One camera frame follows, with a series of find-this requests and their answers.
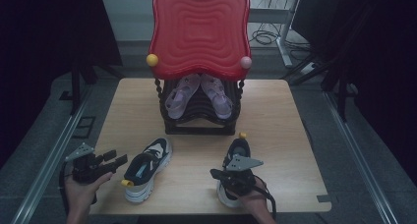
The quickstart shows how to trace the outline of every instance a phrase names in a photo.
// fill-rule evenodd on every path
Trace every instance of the sneaker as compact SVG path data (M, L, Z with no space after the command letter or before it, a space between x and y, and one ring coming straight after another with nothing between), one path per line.
M131 202L145 201L153 190L154 176L171 160L172 146L167 139L156 139L136 156L125 173L125 198Z
M232 114L232 101L224 93L220 79L210 75L202 75L202 89L211 100L212 107L219 119L227 119Z
M251 148L248 145L248 142L243 139L236 139L233 141L233 143L230 145L226 156L223 160L223 170L226 170L226 166L230 163L230 161L233 159L234 156L240 155L243 157L251 157ZM251 170L246 170L245 175L248 175L249 173L252 174ZM230 194L226 188L221 184L220 181L217 182L217 195L220 201L228 206L228 207L240 207L242 203L239 201L239 199L236 196L233 196Z
M165 101L165 108L168 116L172 119L179 119L184 114L188 101L200 86L200 75L192 74L180 80L177 87L168 95Z

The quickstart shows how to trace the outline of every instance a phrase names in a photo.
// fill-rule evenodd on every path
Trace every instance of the black stand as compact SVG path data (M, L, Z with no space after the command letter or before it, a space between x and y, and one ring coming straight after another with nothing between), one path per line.
M71 114L80 107L80 76L86 84L95 84L97 66L117 79L125 78L109 65L121 66L122 60L102 0L65 0L65 23L61 30L61 58L71 65L73 101Z
M165 108L165 100L179 80L164 81L163 89L160 87L160 80L155 79L156 91L159 97L160 113L164 120L165 132L169 135L227 135L235 134L236 121L240 114L240 99L242 98L244 81L226 82L222 81L225 94L233 103L232 114L228 119L219 119L214 112L211 101L199 87L196 93L188 102L183 116L179 119L171 119ZM204 118L217 124L218 127L187 127L185 123L197 118Z

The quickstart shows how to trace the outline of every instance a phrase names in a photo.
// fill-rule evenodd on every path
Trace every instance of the cable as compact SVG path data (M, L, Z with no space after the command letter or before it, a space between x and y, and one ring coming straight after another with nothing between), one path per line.
M264 195L267 199L269 199L270 204L272 205L272 218L276 222L276 203L275 203L275 198L273 198L273 196L270 194L270 192L269 192L269 190L267 188L267 183L264 182L264 180L262 180L257 175L254 175L254 176L256 178L258 178L264 184L265 190L262 190L261 188L259 188L257 186L253 186L252 189L254 189L256 192Z
M68 198L67 194L65 193L65 168L67 166L67 162L62 163L61 171L59 172L59 192L61 193L62 202L64 203L65 213L68 216L69 212L69 205L68 205Z
M298 58L297 56L294 55L294 52L307 52L307 53L312 52L312 49L309 43L295 43L295 42L290 42L286 40L285 46L291 49L289 51L289 54L291 55L293 59L296 59L296 60L303 60L304 58Z
M272 0L268 0L268 1L267 0L261 0L258 3L257 8L259 8L262 3L265 3L265 7L270 8L271 4L272 4ZM270 30L265 30L266 25L272 26L276 30L276 33L274 33L273 31L270 31ZM262 23L262 24L260 24L260 26L258 27L257 30L252 32L252 39L250 39L249 42L251 42L253 40L256 40L261 45L272 44L272 43L276 42L276 40L280 37L280 29L281 29L281 26L278 29L274 24L264 24L264 23Z

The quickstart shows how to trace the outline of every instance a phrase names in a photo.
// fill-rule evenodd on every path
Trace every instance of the human hand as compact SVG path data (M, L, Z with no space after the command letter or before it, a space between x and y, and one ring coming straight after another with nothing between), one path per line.
M267 189L267 184L265 184L260 178L255 177L255 181L256 187L262 189L263 191ZM251 213L260 224L276 223L268 211L267 198L263 194L255 190L252 190L244 196L238 196L231 191L228 192L233 196L236 196L246 210Z
M69 206L67 224L86 223L89 216L89 207L94 200L95 192L105 182L109 181L113 173L109 172L99 177L95 182L87 185L79 184L70 176L65 181L65 192Z

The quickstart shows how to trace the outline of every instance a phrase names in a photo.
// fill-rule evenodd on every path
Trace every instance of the wooden tabletop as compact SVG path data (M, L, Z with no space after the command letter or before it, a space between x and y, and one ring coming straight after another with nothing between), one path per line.
M286 81L245 80L235 136L167 135L158 102L154 80L120 81L95 153L116 149L119 156L128 154L129 162L100 187L91 214L245 213L218 200L216 180L209 173L221 169L239 132L247 134L252 157L264 161L252 171L267 182L278 212L331 209L329 201L319 202L318 196L326 199L328 192ZM161 137L173 146L171 162L155 176L149 199L132 204L120 181L131 160Z

